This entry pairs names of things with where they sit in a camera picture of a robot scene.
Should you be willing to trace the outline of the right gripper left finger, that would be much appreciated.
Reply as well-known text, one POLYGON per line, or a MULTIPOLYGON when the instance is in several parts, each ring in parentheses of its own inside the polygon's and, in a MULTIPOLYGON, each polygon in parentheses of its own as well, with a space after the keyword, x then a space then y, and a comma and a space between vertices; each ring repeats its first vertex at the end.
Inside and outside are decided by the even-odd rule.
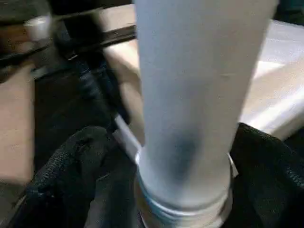
POLYGON ((69 137, 26 186, 3 228, 142 228, 135 164, 102 127, 69 137))

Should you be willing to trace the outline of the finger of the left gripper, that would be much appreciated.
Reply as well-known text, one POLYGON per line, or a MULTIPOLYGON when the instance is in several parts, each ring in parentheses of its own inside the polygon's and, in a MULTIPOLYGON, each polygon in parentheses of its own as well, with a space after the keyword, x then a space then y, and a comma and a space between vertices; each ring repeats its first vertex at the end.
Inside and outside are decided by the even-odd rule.
POLYGON ((109 47, 137 38, 136 26, 126 26, 110 31, 102 31, 96 36, 73 39, 67 43, 67 58, 74 58, 77 55, 100 48, 109 47))

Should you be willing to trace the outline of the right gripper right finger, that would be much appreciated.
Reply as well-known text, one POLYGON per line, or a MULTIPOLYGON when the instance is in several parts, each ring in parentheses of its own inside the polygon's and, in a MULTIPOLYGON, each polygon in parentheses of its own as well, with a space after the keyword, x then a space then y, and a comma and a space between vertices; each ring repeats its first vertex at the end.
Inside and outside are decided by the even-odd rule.
POLYGON ((230 151, 238 171, 229 228, 302 228, 304 160, 280 139, 245 123, 230 151))

